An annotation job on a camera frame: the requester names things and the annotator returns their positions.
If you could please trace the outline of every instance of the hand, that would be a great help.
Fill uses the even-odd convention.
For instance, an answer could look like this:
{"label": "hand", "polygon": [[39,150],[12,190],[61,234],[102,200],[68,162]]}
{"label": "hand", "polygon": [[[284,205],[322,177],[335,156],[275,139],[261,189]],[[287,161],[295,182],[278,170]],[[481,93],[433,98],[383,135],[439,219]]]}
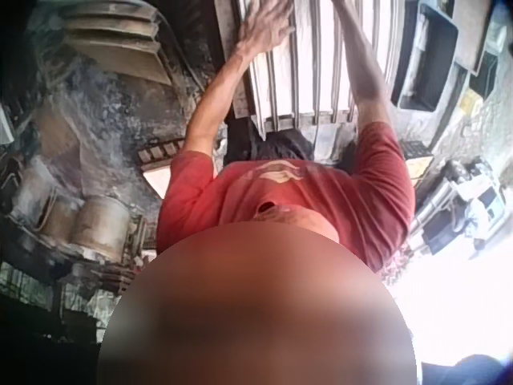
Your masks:
{"label": "hand", "polygon": [[292,0],[252,0],[236,49],[254,57],[279,46],[294,30],[289,26],[293,9]]}

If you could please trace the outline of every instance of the wooden plank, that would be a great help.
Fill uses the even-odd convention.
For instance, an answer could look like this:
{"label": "wooden plank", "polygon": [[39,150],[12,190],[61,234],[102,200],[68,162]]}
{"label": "wooden plank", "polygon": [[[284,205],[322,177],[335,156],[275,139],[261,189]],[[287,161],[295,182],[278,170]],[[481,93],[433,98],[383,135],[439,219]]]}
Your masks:
{"label": "wooden plank", "polygon": [[[224,58],[228,60],[237,41],[238,17],[231,1],[214,0],[214,4]],[[248,93],[246,82],[247,79],[241,80],[237,84],[235,95],[233,96],[233,113],[237,119],[249,116],[251,113],[248,102],[248,95],[250,93]]]}
{"label": "wooden plank", "polygon": [[66,8],[63,11],[64,18],[76,18],[84,16],[115,16],[136,18],[152,22],[155,20],[157,9],[150,5],[126,4],[121,2],[94,2],[91,4],[79,4]]}
{"label": "wooden plank", "polygon": [[455,0],[453,20],[459,29],[456,61],[474,75],[479,72],[492,11],[492,0]]}
{"label": "wooden plank", "polygon": [[117,18],[77,18],[64,22],[67,30],[108,30],[121,34],[153,39],[159,27],[151,22],[141,22],[139,20],[122,20]]}
{"label": "wooden plank", "polygon": [[96,60],[105,71],[118,72],[138,78],[171,85],[168,73],[159,59],[160,44],[139,40],[130,44],[130,39],[115,38],[104,41],[102,38],[67,38],[67,43],[77,51]]}

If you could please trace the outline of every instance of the white object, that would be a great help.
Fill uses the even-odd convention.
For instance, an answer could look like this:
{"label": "white object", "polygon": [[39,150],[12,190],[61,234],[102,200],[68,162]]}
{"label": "white object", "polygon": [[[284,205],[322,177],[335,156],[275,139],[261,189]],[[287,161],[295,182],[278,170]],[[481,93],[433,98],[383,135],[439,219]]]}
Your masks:
{"label": "white object", "polygon": [[7,119],[6,112],[0,104],[0,144],[9,144],[14,142],[13,132]]}

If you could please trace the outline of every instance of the short sleeve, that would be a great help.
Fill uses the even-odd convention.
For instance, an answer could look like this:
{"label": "short sleeve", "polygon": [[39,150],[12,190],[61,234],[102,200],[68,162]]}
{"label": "short sleeve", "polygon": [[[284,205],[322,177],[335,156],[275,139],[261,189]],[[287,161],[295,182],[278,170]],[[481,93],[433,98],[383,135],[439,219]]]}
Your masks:
{"label": "short sleeve", "polygon": [[202,152],[181,152],[171,162],[171,180],[159,214],[157,253],[182,239],[186,221],[203,191],[213,181],[212,158]]}
{"label": "short sleeve", "polygon": [[373,123],[362,130],[355,171],[362,252],[366,264],[377,271],[408,236],[415,205],[408,168],[388,124]]}

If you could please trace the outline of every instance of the engine part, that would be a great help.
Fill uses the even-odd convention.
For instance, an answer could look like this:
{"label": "engine part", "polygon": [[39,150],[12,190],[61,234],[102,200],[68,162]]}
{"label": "engine part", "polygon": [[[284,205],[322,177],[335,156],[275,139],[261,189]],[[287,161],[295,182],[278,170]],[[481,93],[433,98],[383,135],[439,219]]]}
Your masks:
{"label": "engine part", "polygon": [[59,196],[50,208],[41,237],[50,245],[67,245],[70,242],[79,205],[70,198]]}
{"label": "engine part", "polygon": [[91,197],[79,212],[71,243],[82,247],[86,258],[93,252],[121,263],[130,220],[130,212],[116,199]]}

